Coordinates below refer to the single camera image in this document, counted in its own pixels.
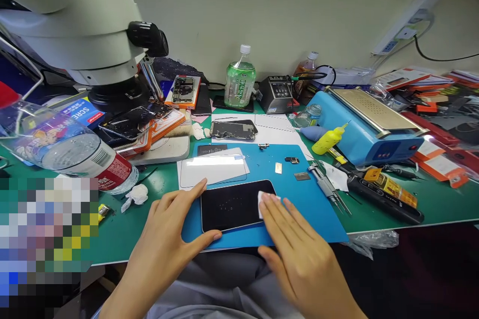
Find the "blue lcd separator machine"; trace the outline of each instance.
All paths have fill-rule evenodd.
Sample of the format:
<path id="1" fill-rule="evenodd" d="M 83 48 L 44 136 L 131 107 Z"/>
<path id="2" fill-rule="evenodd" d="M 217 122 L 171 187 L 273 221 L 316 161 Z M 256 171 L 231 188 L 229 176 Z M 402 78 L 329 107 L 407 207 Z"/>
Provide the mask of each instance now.
<path id="1" fill-rule="evenodd" d="M 420 136 L 428 131 L 359 88 L 327 87 L 309 104 L 322 107 L 318 125 L 328 130 L 351 121 L 337 146 L 356 166 L 409 159 L 424 142 Z"/>

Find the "hand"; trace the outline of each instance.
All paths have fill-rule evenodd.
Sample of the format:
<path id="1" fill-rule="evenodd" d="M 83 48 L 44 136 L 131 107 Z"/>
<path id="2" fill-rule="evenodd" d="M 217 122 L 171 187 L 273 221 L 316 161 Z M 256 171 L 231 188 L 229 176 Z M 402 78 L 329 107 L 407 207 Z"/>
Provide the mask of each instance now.
<path id="1" fill-rule="evenodd" d="M 331 247 L 294 205 L 263 194 L 259 209 L 281 258 L 261 246 L 259 254 L 275 273 L 287 299 L 308 319 L 365 318 L 354 301 Z"/>
<path id="2" fill-rule="evenodd" d="M 186 265 L 222 233 L 212 230 L 191 243 L 181 239 L 193 201 L 206 190 L 206 178 L 190 191 L 166 193 L 151 204 L 145 227 L 121 282 L 103 305 L 101 318 L 143 318 Z"/>

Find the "green bottle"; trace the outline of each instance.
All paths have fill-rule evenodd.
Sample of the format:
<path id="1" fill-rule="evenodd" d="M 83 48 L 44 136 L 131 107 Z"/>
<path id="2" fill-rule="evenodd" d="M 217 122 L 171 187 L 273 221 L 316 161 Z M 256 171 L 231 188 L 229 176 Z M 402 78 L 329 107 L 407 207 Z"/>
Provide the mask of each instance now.
<path id="1" fill-rule="evenodd" d="M 251 46 L 241 45 L 241 59 L 233 61 L 227 69 L 225 85 L 225 105 L 234 108 L 246 107 L 251 97 L 256 69 L 249 61 Z"/>

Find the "green workbench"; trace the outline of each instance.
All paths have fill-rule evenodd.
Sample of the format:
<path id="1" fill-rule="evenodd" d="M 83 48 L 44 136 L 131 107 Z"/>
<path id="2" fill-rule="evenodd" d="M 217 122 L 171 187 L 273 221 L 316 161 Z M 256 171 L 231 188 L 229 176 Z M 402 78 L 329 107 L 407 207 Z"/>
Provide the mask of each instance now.
<path id="1" fill-rule="evenodd" d="M 255 102 L 255 113 L 264 114 L 259 104 Z M 217 114 L 228 114 L 233 111 L 216 109 Z M 211 118 L 202 123 L 203 128 L 209 128 Z M 311 148 L 313 142 L 302 136 L 304 143 Z M 196 142 L 209 143 L 211 139 L 196 141 L 191 139 L 190 157 Z M 329 155 L 318 156 L 311 152 L 315 158 L 333 162 Z M 26 167 L 20 161 L 0 148 L 0 155 L 11 159 L 13 166 L 8 168 L 12 177 L 55 177 L 56 173 L 44 169 Z M 94 265 L 127 261 L 135 246 L 145 224 L 151 203 L 161 198 L 166 192 L 178 189 L 178 173 L 176 163 L 152 164 L 140 174 L 140 179 L 147 176 L 155 168 L 156 171 L 146 179 L 143 184 L 148 188 L 148 201 L 141 206 L 132 204 L 125 212 L 120 212 L 123 201 L 111 195 L 100 194 L 100 203 L 110 206 L 114 213 L 110 213 L 99 225 L 99 236 L 92 237 L 90 248 L 82 248 L 82 259 L 93 261 Z M 448 183 L 438 182 L 424 171 L 419 175 L 425 181 L 416 182 L 403 180 L 393 174 L 388 174 L 406 190 L 418 198 L 418 209 L 425 215 L 422 226 L 475 221 L 479 219 L 479 185 L 472 181 L 459 189 L 452 189 Z M 338 214 L 347 233 L 377 231 L 384 229 L 397 229 L 410 227 L 410 225 L 397 221 L 388 214 L 370 205 L 368 201 L 355 195 L 361 204 L 351 197 L 341 194 L 341 197 L 353 213 L 352 217 Z"/>

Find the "electrical outlet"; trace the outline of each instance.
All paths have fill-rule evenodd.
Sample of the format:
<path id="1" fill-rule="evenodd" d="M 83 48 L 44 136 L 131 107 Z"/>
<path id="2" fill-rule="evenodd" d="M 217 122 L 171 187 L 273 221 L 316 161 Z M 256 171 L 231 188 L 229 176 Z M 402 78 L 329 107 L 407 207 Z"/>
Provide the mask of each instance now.
<path id="1" fill-rule="evenodd" d="M 409 26 L 417 23 L 418 19 L 419 21 L 424 19 L 424 16 L 418 15 L 427 14 L 437 1 L 438 0 L 413 0 L 412 3 L 404 9 L 396 23 L 388 30 L 371 53 L 380 56 L 389 55 L 398 40 L 411 39 L 415 35 L 415 30 Z"/>
<path id="2" fill-rule="evenodd" d="M 409 26 L 403 27 L 401 31 L 396 35 L 396 39 L 409 40 L 416 35 L 417 31 Z"/>
<path id="3" fill-rule="evenodd" d="M 394 48 L 394 46 L 396 46 L 398 44 L 398 41 L 391 41 L 390 43 L 388 43 L 386 45 L 385 48 L 383 48 L 382 52 L 383 53 L 390 53 L 392 51 L 392 49 Z"/>

